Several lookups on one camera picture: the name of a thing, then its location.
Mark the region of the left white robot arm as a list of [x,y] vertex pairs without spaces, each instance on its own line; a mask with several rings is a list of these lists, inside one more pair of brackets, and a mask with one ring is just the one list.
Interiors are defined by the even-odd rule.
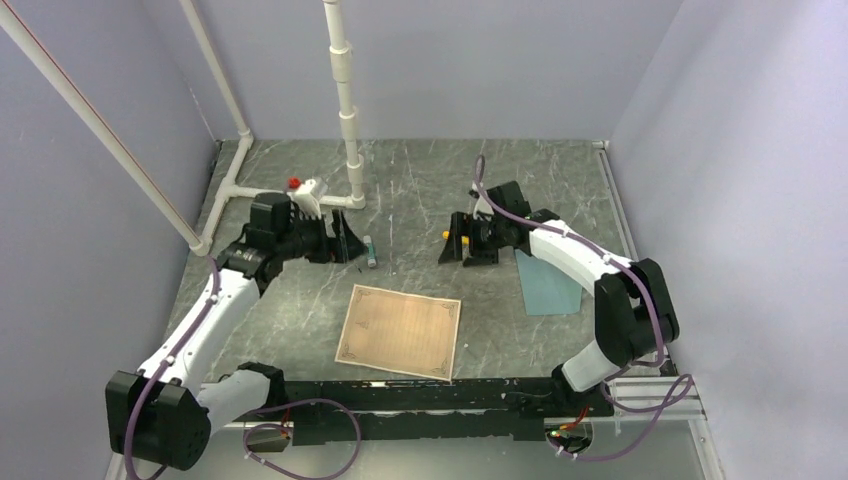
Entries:
[[364,252],[342,210],[323,214],[287,193],[256,196],[238,237],[207,259],[211,273],[188,314],[137,369],[106,385],[109,442],[128,478],[137,478],[137,460],[157,465],[154,478],[192,468],[210,438],[243,415],[279,417],[289,403],[282,369],[250,361],[210,387],[207,373],[287,262],[344,264]]

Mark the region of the light blue envelope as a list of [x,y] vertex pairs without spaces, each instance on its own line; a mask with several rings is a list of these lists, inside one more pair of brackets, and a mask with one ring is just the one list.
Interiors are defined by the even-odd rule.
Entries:
[[514,254],[528,316],[571,315],[580,311],[583,288],[578,282],[521,250]]

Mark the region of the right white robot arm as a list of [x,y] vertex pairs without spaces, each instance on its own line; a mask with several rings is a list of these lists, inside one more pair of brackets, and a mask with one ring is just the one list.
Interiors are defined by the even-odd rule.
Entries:
[[557,411],[574,415],[590,391],[650,353],[661,353],[680,335],[663,271],[651,260],[614,254],[568,227],[547,209],[534,210],[521,187],[509,181],[470,195],[469,213],[451,216],[439,263],[494,265],[511,247],[557,268],[594,299],[594,338],[553,371]]

